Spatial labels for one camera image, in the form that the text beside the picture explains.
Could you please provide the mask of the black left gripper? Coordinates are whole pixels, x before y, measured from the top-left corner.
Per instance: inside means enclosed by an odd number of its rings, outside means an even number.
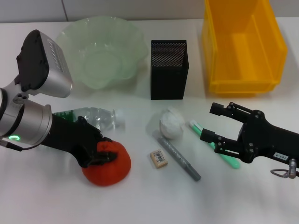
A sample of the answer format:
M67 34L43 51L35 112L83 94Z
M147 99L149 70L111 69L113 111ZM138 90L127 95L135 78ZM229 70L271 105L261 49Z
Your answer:
M75 157L79 166L89 167L101 166L117 158L115 152L97 152L98 142L104 141L112 140L83 117L79 116L76 122L71 122L53 115L52 125L43 145L68 152Z

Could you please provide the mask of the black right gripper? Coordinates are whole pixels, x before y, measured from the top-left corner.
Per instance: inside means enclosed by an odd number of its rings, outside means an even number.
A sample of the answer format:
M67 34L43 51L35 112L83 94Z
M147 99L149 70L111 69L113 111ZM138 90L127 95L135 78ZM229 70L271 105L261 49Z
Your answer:
M270 124L262 111L250 110L230 102L227 107L212 103L210 113L243 123L238 140L232 140L203 129L200 139L214 143L214 152L251 163L256 157L288 164L299 160L299 134Z

